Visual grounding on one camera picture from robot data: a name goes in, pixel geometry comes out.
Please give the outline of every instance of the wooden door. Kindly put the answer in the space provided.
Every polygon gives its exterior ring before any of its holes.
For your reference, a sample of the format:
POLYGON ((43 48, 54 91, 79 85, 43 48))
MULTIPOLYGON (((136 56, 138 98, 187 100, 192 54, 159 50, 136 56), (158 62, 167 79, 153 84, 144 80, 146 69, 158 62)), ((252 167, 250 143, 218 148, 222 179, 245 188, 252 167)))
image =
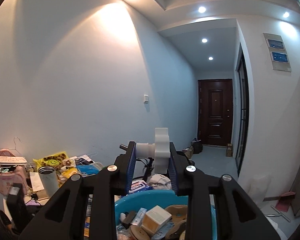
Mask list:
POLYGON ((198 85, 198 139, 203 144, 226 146, 232 134, 232 79, 198 80, 198 85))

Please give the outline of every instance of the pink backpack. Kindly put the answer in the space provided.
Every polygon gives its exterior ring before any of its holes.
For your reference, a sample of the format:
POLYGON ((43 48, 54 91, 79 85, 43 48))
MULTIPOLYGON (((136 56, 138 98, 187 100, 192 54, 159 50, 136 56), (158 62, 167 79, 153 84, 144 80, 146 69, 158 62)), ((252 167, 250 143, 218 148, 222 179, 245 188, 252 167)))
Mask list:
MULTIPOLYGON (((0 156, 14 155, 8 149, 1 149, 0 156)), ((26 182, 26 174, 27 173, 24 166, 17 166, 14 171, 9 171, 6 173, 0 172, 0 193, 4 196, 7 196, 13 183, 21 183, 23 186, 23 193, 27 195, 29 187, 26 182)))

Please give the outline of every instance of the white paper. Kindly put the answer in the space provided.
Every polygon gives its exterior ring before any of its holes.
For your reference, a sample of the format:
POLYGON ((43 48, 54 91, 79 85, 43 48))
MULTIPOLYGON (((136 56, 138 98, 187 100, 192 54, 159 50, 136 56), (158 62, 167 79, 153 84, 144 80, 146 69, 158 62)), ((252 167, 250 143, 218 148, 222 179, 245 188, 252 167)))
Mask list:
POLYGON ((31 184, 32 184, 32 190, 34 192, 44 189, 41 179, 40 179, 40 176, 39 176, 39 173, 30 172, 30 180, 31 180, 31 184))

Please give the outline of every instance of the floor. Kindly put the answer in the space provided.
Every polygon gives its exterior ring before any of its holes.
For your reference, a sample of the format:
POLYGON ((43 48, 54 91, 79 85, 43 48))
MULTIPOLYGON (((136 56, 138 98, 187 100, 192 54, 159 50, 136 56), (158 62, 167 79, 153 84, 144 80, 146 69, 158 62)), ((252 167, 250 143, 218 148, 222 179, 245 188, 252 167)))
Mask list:
POLYGON ((229 174, 235 180, 238 179, 235 158, 226 157, 225 147, 203 146, 202 152, 194 154, 191 159, 205 174, 216 177, 229 174))
MULTIPOLYGON (((263 202, 263 207, 261 207, 261 211, 263 212, 263 214, 276 214, 276 212, 270 207, 270 205, 275 206, 276 203, 277 200, 263 202)), ((291 219, 290 223, 283 217, 271 217, 271 219, 278 224, 278 228, 280 228, 281 231, 286 235, 286 237, 289 238, 300 224, 300 217, 294 217, 291 207, 289 208, 288 212, 284 214, 291 219)))

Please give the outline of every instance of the screw head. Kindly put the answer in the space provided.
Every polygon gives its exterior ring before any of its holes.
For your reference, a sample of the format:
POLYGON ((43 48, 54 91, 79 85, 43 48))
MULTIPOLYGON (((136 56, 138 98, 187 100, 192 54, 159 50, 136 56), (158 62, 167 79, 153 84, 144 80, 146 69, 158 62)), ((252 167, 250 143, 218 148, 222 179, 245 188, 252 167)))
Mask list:
POLYGON ((77 181, 79 179, 80 179, 80 175, 79 174, 74 174, 74 175, 71 176, 71 180, 73 180, 73 181, 77 181))
POLYGON ((110 165, 110 166, 108 166, 108 171, 116 171, 117 170, 117 166, 115 166, 115 165, 110 165))
POLYGON ((189 171, 189 172, 194 172, 196 170, 196 168, 192 165, 189 165, 186 167, 186 170, 189 171))
POLYGON ((225 181, 231 181, 232 177, 228 174, 225 174, 222 176, 222 179, 225 180, 225 181))

